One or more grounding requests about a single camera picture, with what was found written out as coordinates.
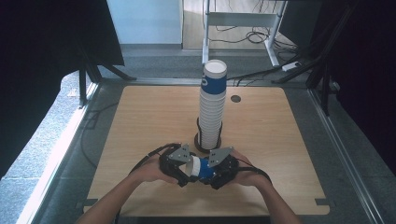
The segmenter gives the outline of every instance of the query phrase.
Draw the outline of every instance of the cup stack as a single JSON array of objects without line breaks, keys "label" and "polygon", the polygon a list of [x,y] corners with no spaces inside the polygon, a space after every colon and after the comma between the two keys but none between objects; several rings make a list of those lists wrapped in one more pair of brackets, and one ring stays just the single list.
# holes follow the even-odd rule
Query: cup stack
[{"label": "cup stack", "polygon": [[227,87],[227,65],[220,60],[205,64],[201,83],[198,144],[203,149],[218,146]]}]

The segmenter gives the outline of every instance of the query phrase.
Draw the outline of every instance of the wooden tabletop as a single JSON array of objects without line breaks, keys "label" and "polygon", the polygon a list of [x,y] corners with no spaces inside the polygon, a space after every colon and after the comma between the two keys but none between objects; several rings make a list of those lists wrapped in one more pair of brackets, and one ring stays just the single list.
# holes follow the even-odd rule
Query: wooden tabletop
[{"label": "wooden tabletop", "polygon": [[[241,97],[240,103],[231,96]],[[199,87],[126,87],[110,128],[88,199],[100,199],[150,151],[167,143],[194,146]],[[280,88],[228,87],[221,147],[235,147],[271,176],[275,188],[298,215],[326,215],[325,199],[303,138]],[[133,217],[266,216],[253,187],[214,190],[199,182],[181,188],[163,181],[139,186],[121,210]]]}]

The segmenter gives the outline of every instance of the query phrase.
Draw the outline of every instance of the white wall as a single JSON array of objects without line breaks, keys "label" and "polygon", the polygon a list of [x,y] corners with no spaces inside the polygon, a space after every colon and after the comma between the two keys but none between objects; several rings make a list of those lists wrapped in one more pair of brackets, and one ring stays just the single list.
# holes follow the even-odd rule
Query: white wall
[{"label": "white wall", "polygon": [[120,44],[181,44],[182,0],[107,0]]}]

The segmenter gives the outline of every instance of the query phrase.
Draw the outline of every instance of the human hand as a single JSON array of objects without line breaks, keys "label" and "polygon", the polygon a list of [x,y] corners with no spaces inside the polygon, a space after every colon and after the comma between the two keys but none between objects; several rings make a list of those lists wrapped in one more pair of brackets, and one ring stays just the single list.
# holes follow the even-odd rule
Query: human hand
[{"label": "human hand", "polygon": [[[246,156],[244,156],[243,154],[238,152],[237,150],[234,149],[233,152],[231,153],[231,155],[239,161],[239,167],[253,166],[251,161]],[[232,181],[230,181],[228,184],[240,184],[243,186],[256,186],[257,180],[259,180],[261,178],[266,179],[264,176],[259,175],[255,172],[242,171],[242,172],[238,172],[236,177]]]},{"label": "human hand", "polygon": [[141,182],[153,182],[160,179],[171,184],[177,184],[178,181],[175,178],[165,175],[161,171],[159,158],[160,155],[151,156],[138,169],[131,172],[130,175],[137,176]]}]

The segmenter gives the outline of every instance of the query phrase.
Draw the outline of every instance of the blue label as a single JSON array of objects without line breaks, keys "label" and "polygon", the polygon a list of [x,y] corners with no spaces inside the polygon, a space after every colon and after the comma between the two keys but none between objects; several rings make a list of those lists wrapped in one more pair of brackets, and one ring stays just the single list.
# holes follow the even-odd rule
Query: blue label
[{"label": "blue label", "polygon": [[202,77],[201,88],[204,92],[217,95],[225,91],[227,88],[227,76],[222,78]]},{"label": "blue label", "polygon": [[209,167],[209,161],[207,159],[200,158],[199,159],[201,162],[201,167],[199,170],[198,177],[200,178],[211,178],[213,177],[213,174],[215,173],[215,170],[213,168]]}]

